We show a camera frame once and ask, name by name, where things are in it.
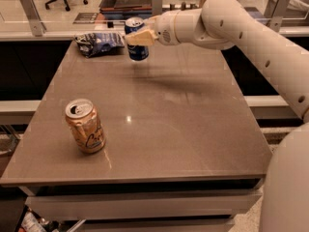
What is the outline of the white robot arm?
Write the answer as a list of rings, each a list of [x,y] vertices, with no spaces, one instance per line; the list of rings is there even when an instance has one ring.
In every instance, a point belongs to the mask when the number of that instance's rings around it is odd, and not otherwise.
[[[309,232],[309,52],[254,19],[237,0],[153,16],[125,35],[130,45],[237,46],[303,125],[274,151],[264,183],[259,232]]]

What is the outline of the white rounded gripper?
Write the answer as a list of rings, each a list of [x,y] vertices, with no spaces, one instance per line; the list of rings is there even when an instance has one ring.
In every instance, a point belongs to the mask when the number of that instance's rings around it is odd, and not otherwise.
[[[154,24],[154,30],[141,29],[125,35],[129,45],[150,46],[158,40],[163,45],[177,45],[179,41],[175,33],[175,19],[178,11],[169,11],[161,15],[144,19],[144,23]]]

